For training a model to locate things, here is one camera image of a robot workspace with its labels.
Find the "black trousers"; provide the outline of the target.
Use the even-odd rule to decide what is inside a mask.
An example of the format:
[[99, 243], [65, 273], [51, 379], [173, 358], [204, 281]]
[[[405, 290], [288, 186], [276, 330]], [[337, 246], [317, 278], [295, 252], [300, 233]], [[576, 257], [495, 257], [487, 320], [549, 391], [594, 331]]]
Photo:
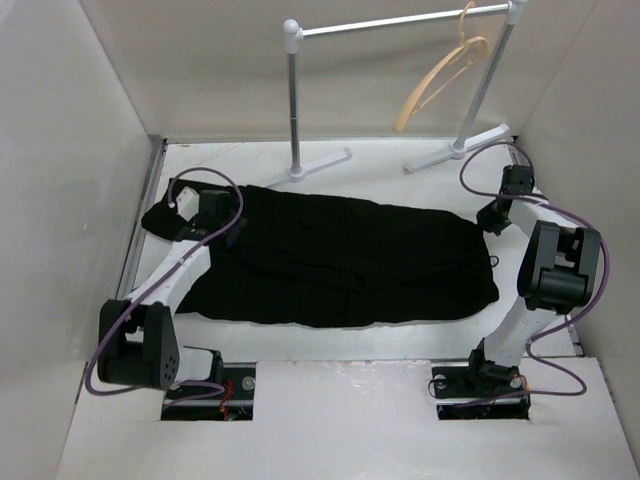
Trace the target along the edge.
[[451, 212], [258, 186], [230, 197], [245, 227], [182, 314], [354, 328], [460, 320], [499, 298], [481, 228]]

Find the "beige wooden clothes hanger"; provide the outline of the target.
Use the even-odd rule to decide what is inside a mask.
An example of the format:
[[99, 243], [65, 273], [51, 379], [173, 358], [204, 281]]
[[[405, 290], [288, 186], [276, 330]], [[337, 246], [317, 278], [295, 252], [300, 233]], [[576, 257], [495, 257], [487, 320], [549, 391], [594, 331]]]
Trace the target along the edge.
[[458, 20], [458, 45], [442, 57], [417, 83], [408, 95], [392, 124], [394, 133], [402, 133], [408, 122], [421, 112], [452, 82], [489, 55], [489, 42], [481, 36], [468, 37], [465, 19], [474, 1], [468, 2]]

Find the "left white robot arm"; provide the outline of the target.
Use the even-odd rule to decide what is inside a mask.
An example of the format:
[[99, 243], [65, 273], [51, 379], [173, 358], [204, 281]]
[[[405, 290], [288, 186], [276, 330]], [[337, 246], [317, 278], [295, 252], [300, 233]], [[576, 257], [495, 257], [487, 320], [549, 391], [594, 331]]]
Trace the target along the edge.
[[187, 221], [161, 264], [122, 300], [109, 300], [100, 310], [99, 345], [91, 365], [100, 381], [127, 391], [166, 391], [190, 385], [206, 399], [224, 387], [224, 373], [214, 367], [212, 350], [183, 346], [174, 316], [187, 293], [235, 242], [246, 225], [239, 189], [185, 188], [169, 206]]

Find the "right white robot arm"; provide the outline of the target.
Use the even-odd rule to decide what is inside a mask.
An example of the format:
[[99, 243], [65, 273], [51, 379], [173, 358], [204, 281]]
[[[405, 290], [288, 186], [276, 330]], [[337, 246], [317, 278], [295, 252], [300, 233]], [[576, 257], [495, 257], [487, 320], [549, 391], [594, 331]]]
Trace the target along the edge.
[[600, 233], [537, 199], [527, 202], [533, 187], [532, 168], [507, 166], [497, 197], [476, 215], [483, 231], [498, 236], [515, 226], [528, 245], [516, 279], [517, 299], [472, 350], [464, 370], [464, 384], [475, 395], [508, 387], [532, 341], [559, 317], [586, 306], [593, 293]]

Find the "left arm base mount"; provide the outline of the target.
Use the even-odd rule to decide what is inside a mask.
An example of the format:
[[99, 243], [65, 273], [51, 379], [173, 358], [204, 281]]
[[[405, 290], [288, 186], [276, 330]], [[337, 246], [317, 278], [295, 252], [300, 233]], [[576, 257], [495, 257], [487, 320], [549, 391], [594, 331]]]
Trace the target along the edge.
[[162, 421], [242, 422], [254, 417], [256, 365], [229, 363], [214, 367], [209, 379], [169, 390]]

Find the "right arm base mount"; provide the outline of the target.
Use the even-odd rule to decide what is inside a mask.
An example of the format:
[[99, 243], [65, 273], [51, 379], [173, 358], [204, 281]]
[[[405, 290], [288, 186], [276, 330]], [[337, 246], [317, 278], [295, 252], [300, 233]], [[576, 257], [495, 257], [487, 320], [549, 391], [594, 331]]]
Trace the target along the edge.
[[465, 363], [434, 363], [428, 390], [439, 420], [528, 420], [527, 381], [516, 371], [507, 380], [470, 378]]

